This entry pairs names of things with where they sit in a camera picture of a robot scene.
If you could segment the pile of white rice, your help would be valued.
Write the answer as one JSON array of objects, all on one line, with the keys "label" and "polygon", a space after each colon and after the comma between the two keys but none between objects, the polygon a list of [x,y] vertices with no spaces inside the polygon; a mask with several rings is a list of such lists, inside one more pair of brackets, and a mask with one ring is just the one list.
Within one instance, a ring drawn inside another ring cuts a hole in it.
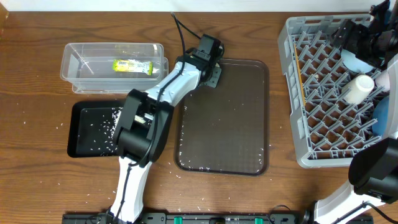
[{"label": "pile of white rice", "polygon": [[121,107],[95,108],[90,113],[93,121],[89,122],[89,146],[90,152],[98,153],[99,156],[116,155],[117,146],[113,142]]}]

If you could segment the wooden chopstick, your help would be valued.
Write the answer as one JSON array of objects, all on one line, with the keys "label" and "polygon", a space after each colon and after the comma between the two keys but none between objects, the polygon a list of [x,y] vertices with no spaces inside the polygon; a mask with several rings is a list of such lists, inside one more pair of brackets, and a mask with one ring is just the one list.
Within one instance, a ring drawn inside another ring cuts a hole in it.
[{"label": "wooden chopstick", "polygon": [[305,106],[306,105],[305,93],[304,93],[304,89],[303,89],[301,69],[300,69],[300,64],[299,64],[299,56],[298,56],[298,53],[297,53],[297,45],[296,44],[294,44],[294,53],[295,53],[295,63],[296,63],[296,67],[297,67],[297,73],[298,73],[298,80],[299,80],[299,85],[300,85],[300,92],[301,92],[301,96],[302,96],[302,102],[303,102],[303,106]]}]

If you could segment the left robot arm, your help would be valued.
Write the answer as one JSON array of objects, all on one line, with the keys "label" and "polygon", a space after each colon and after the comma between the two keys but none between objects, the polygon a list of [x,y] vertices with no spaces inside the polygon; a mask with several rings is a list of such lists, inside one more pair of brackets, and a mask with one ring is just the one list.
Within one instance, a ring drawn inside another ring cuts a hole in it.
[{"label": "left robot arm", "polygon": [[120,171],[107,223],[134,223],[140,217],[149,169],[164,150],[176,105],[202,83],[216,87],[223,54],[221,41],[204,34],[156,86],[127,94],[113,133]]}]

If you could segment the light blue small bowl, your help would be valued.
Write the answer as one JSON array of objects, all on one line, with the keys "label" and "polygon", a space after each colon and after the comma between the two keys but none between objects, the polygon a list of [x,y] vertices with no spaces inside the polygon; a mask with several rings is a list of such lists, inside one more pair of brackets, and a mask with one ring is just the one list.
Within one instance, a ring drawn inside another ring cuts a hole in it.
[{"label": "light blue small bowl", "polygon": [[374,69],[373,66],[363,62],[362,60],[356,58],[354,53],[343,49],[341,51],[341,58],[343,59],[343,65],[355,73],[368,73]]}]

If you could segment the dark blue plate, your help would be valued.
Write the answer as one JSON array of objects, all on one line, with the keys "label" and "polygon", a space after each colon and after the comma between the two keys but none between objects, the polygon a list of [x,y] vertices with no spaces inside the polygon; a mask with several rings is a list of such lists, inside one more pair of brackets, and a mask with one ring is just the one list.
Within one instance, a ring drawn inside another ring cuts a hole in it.
[{"label": "dark blue plate", "polygon": [[373,119],[377,122],[372,125],[373,134],[382,136],[386,130],[389,109],[389,96],[383,98],[375,107],[373,112]]}]

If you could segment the green yellow snack wrapper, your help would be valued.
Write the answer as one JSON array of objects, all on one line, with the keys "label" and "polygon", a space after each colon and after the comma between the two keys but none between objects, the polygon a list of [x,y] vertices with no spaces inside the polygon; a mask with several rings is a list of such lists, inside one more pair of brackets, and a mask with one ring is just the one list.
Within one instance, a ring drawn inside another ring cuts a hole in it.
[{"label": "green yellow snack wrapper", "polygon": [[152,75],[153,62],[141,62],[138,60],[114,60],[113,70],[115,72],[138,72]]}]

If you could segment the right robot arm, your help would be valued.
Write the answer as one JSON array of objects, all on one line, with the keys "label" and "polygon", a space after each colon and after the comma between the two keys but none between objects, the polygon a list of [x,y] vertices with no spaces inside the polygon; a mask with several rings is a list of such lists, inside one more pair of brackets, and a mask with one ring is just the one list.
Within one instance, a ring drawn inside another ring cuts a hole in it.
[{"label": "right robot arm", "polygon": [[395,220],[380,206],[397,201],[397,6],[389,1],[372,5],[368,26],[344,21],[331,35],[331,43],[350,54],[349,69],[360,62],[381,73],[358,75],[343,88],[346,102],[358,105],[372,89],[387,93],[373,111],[372,138],[351,161],[348,180],[327,198],[306,210],[302,223],[371,223],[360,215],[370,208],[389,223]]}]

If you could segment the pink cup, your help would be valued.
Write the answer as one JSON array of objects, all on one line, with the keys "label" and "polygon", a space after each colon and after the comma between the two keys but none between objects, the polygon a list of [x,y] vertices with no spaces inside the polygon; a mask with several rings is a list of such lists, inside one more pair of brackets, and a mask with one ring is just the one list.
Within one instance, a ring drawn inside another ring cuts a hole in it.
[{"label": "pink cup", "polygon": [[387,70],[384,70],[380,73],[380,75],[375,79],[375,84],[378,88],[382,87],[383,92],[389,92],[390,90],[390,80],[389,74]]}]

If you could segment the white cup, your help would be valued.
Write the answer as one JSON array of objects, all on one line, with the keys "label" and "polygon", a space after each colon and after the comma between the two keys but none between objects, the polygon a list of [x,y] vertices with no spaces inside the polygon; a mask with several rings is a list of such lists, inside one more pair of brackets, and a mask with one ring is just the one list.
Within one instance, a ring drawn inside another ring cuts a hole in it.
[{"label": "white cup", "polygon": [[368,75],[358,75],[342,88],[343,99],[358,105],[362,103],[374,88],[374,80]]}]

